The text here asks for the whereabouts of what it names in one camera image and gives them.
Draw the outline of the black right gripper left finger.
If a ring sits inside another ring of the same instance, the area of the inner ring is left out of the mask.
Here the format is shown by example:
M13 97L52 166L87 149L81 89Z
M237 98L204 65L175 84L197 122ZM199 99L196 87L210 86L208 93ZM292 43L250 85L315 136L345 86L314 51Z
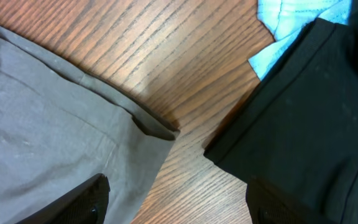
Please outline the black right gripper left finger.
M108 178L98 173L18 224L103 224L109 191Z

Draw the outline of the grey shorts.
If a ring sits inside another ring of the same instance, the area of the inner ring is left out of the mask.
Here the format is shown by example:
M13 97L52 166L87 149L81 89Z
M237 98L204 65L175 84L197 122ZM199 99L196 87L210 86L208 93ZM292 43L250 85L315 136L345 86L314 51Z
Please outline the grey shorts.
M0 223L17 223L96 174L101 223L130 223L178 129L148 107L0 26Z

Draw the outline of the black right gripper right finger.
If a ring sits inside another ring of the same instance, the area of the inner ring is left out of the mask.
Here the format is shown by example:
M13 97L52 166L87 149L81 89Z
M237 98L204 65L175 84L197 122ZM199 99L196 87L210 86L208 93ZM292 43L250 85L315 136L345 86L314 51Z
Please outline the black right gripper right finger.
M246 202L253 224L334 223L262 179L250 179Z

